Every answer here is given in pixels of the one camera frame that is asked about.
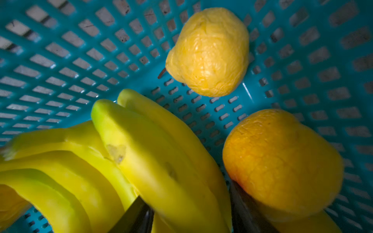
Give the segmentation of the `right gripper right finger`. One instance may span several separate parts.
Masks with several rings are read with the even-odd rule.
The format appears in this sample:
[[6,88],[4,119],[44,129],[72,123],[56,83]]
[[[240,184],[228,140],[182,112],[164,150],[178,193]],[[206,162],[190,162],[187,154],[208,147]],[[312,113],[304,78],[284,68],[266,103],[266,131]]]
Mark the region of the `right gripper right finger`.
[[261,214],[254,199],[238,183],[229,187],[234,233],[279,233]]

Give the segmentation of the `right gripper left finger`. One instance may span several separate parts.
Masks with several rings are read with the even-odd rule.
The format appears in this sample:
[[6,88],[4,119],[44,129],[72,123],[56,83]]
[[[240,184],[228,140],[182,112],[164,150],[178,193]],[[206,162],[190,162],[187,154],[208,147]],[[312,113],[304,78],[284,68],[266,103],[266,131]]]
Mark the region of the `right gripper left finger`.
[[151,233],[154,211],[138,196],[109,233]]

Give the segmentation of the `yellow banana bunch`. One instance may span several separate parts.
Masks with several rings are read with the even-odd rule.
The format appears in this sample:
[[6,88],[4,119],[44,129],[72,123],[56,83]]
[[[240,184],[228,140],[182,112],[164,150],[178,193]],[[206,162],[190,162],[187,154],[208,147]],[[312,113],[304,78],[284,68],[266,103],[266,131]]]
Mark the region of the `yellow banana bunch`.
[[224,177],[195,133],[132,89],[91,120],[23,133],[1,147],[1,208],[31,203],[56,233],[107,233],[140,196],[153,233],[230,233]]

